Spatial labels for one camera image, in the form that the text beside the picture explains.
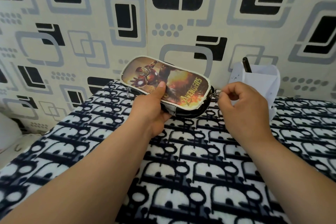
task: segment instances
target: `right hand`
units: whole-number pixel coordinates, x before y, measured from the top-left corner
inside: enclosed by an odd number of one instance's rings
[[[238,100],[233,106],[230,100]],[[242,82],[226,85],[219,95],[218,106],[225,127],[241,145],[272,138],[267,100],[253,87]]]

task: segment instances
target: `left hand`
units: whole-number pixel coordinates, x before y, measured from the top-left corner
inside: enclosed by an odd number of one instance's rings
[[[151,138],[159,135],[164,129],[164,123],[171,117],[161,110],[161,98],[166,92],[166,84],[160,82],[157,88],[148,95],[139,95],[133,101],[130,120],[142,122],[148,127]]]

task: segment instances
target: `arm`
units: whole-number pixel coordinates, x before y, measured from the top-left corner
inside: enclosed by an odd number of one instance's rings
[[[239,101],[232,106],[230,99]],[[291,222],[333,223],[336,183],[275,140],[266,99],[254,88],[236,82],[222,89],[218,105],[227,130],[252,158]]]
[[[161,111],[165,84],[138,96],[129,118],[95,150],[10,212],[7,223],[113,223],[147,150],[170,115]]]

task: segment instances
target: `black pen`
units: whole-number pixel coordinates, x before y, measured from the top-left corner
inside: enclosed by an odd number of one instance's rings
[[[246,73],[252,73],[249,60],[246,57],[243,57],[243,65]]]

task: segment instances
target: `forearm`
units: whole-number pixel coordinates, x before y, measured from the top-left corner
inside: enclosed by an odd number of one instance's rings
[[[272,136],[250,142],[243,147],[293,224],[335,221],[336,183]]]
[[[150,140],[146,129],[142,121],[126,121],[94,151],[9,213],[1,224],[112,223],[146,152]]]

